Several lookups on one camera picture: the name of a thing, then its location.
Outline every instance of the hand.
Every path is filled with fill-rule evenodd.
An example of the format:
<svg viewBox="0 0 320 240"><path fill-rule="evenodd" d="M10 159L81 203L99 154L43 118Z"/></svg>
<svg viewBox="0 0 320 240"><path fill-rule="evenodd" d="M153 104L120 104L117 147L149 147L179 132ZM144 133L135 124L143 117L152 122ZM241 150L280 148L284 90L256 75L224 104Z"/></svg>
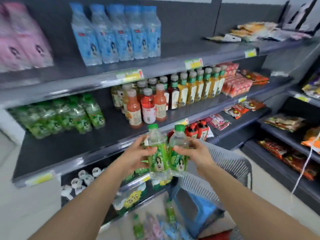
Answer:
<svg viewBox="0 0 320 240"><path fill-rule="evenodd" d="M191 143L193 149L186 149L177 145L175 145L173 149L181 155L188 156L190 160L197 165L198 173L203 175L205 169L215 166L216 164L204 144L192 137L187 137L186 139Z"/></svg>
<svg viewBox="0 0 320 240"><path fill-rule="evenodd" d="M157 147L144 149L140 146L146 137L147 135L143 135L137 138L115 161L122 168L124 177L133 174L138 168L149 168L149 164L142 161L148 160L147 156L156 153Z"/></svg>

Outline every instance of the pink bottle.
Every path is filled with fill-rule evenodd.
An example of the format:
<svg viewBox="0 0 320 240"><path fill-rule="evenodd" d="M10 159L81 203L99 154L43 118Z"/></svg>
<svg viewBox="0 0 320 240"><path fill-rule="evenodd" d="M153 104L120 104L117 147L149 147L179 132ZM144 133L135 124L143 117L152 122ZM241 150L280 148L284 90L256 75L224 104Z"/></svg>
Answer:
<svg viewBox="0 0 320 240"><path fill-rule="evenodd" d="M18 2L3 3L10 16L10 24L26 56L36 68L53 66L50 47L37 22L26 6Z"/></svg>
<svg viewBox="0 0 320 240"><path fill-rule="evenodd" d="M10 24L0 14L0 63L2 72L32 68Z"/></svg>

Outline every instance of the floor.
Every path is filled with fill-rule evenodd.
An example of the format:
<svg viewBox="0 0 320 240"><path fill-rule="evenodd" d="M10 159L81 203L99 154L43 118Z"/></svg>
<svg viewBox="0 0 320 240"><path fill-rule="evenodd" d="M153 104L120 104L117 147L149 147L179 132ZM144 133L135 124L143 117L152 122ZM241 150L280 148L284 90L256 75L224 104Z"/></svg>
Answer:
<svg viewBox="0 0 320 240"><path fill-rule="evenodd" d="M5 138L0 136L0 145ZM26 240L44 222L60 209L60 183L53 179L42 184L17 189L10 182L20 148L13 150L7 147L9 156L0 165L0 232L3 240ZM253 191L265 198L275 206L296 218L300 223L309 227L320 236L320 217L315 214L298 198L290 198L290 192L251 161L253 170ZM143 221L145 212L163 214L163 202L167 194L163 193L150 203L136 210ZM109 227L101 230L98 235L102 239L126 239L134 240L132 230L132 213L125 215L120 220L112 223ZM231 217L226 217L206 229L202 236L226 230L234 226Z"/></svg>

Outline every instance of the right arm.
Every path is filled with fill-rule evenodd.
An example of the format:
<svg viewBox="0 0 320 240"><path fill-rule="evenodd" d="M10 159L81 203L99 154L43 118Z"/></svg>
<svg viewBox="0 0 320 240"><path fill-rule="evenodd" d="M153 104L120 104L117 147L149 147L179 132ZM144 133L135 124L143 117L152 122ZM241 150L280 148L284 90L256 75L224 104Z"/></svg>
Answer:
<svg viewBox="0 0 320 240"><path fill-rule="evenodd" d="M320 240L310 229L267 202L217 166L204 144L188 137L194 149L174 146L190 157L204 176L246 240Z"/></svg>

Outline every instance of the gray bottle cap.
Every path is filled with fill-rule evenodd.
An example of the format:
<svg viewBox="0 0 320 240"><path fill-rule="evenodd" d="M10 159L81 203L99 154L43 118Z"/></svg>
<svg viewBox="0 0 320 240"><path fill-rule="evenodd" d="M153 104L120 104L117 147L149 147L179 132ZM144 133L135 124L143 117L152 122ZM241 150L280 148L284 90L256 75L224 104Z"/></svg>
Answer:
<svg viewBox="0 0 320 240"><path fill-rule="evenodd" d="M144 88L146 87L146 82L144 80L138 81L138 88Z"/></svg>
<svg viewBox="0 0 320 240"><path fill-rule="evenodd" d="M130 90L127 91L128 97L135 97L137 96L137 92L135 89L131 88Z"/></svg>
<svg viewBox="0 0 320 240"><path fill-rule="evenodd" d="M197 70L197 74L199 75L199 76L201 76L201 75L203 75L203 73L204 73L205 71L204 70Z"/></svg>
<svg viewBox="0 0 320 240"><path fill-rule="evenodd" d="M156 78L150 78L148 80L148 83L151 84L151 85L157 84L157 79Z"/></svg>
<svg viewBox="0 0 320 240"><path fill-rule="evenodd" d="M143 89L143 94L146 96L151 96L152 94L152 89L151 88L145 88Z"/></svg>
<svg viewBox="0 0 320 240"><path fill-rule="evenodd" d="M155 87L157 90L160 90L160 91L165 89L165 85L162 83L158 83Z"/></svg>
<svg viewBox="0 0 320 240"><path fill-rule="evenodd" d="M161 76L160 77L160 82L167 83L168 82L168 78L166 76Z"/></svg>
<svg viewBox="0 0 320 240"><path fill-rule="evenodd" d="M189 73L189 76L190 77L196 77L197 76L197 72L192 71L192 72Z"/></svg>
<svg viewBox="0 0 320 240"><path fill-rule="evenodd" d="M132 85L131 83L122 84L122 88L123 90L128 91L132 88Z"/></svg>
<svg viewBox="0 0 320 240"><path fill-rule="evenodd" d="M221 70L226 70L227 67L228 67L227 65L221 65L220 66Z"/></svg>
<svg viewBox="0 0 320 240"><path fill-rule="evenodd" d="M212 68L210 67L207 67L205 70L204 70L205 73L211 73L212 72Z"/></svg>
<svg viewBox="0 0 320 240"><path fill-rule="evenodd" d="M180 78L181 79L187 79L188 78L188 74L186 72L181 72L180 73Z"/></svg>
<svg viewBox="0 0 320 240"><path fill-rule="evenodd" d="M214 72L220 72L221 71L221 68L216 66L214 69L213 69Z"/></svg>
<svg viewBox="0 0 320 240"><path fill-rule="evenodd" d="M177 74L172 74L170 79L171 79L171 81L176 82L176 81L178 81L178 80L179 80L179 77L178 77L178 75L177 75Z"/></svg>

